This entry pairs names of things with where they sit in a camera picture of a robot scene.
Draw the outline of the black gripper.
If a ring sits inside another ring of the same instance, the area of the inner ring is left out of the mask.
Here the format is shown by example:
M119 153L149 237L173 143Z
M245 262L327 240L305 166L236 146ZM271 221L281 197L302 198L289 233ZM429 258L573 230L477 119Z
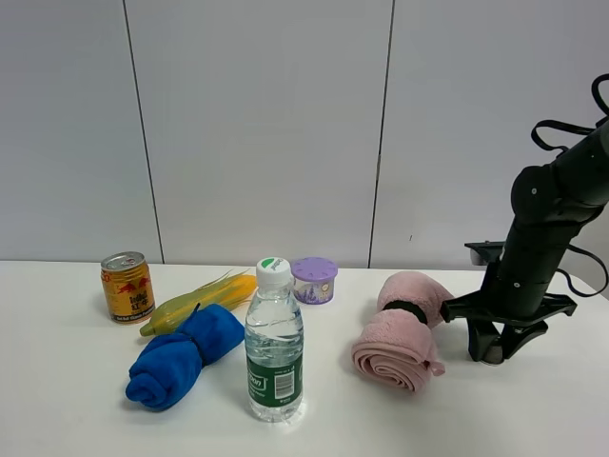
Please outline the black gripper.
M547 332L545 319L560 313L571 316L577 308L568 295L546 295L548 283L501 279L500 266L499 260L491 262L479 290L446 300L441 306L446 323L467 319L468 352L475 362L482 362L490 347L500 345L500 334L493 323L505 324L501 333L504 362Z

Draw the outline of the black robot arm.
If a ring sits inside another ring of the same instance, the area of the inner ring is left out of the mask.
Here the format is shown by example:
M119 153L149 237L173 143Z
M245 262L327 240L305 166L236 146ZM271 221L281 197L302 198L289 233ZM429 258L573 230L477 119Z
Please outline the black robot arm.
M547 330L546 319L570 316L571 294L548 288L560 272L573 238L608 203L608 121L579 129L581 140L549 164L521 171L511 190L514 219L503 242L470 243L473 262L484 265L479 290L442 304L445 322L463 318L475 362L499 365Z

